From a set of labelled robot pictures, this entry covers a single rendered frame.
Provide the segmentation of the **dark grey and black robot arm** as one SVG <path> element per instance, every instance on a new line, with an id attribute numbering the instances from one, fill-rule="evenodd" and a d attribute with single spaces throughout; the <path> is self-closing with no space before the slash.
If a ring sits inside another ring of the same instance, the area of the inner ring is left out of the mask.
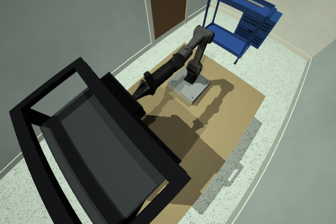
<path id="1" fill-rule="evenodd" d="M 159 67 L 156 71 L 160 72 L 166 81 L 174 72 L 177 72 L 185 65 L 185 62 L 193 54 L 193 49 L 198 46 L 194 58 L 191 59 L 186 66 L 187 75 L 184 78 L 185 81 L 193 84 L 198 78 L 197 75 L 199 75 L 202 70 L 203 65 L 200 61 L 205 48 L 207 44 L 212 43 L 214 36 L 215 32 L 206 29 L 201 25 L 196 26 L 193 32 L 193 37 L 189 43 L 183 45 L 168 62 Z"/>

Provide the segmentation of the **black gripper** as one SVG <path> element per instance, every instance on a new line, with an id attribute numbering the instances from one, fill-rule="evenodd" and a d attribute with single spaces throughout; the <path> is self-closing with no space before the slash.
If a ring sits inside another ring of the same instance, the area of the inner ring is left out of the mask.
<path id="1" fill-rule="evenodd" d="M 152 74 L 146 71 L 144 73 L 144 79 L 142 79 L 138 88 L 132 95 L 136 100 L 146 96 L 154 95 L 157 88 L 165 82 L 164 77 L 158 71 L 153 72 Z"/>

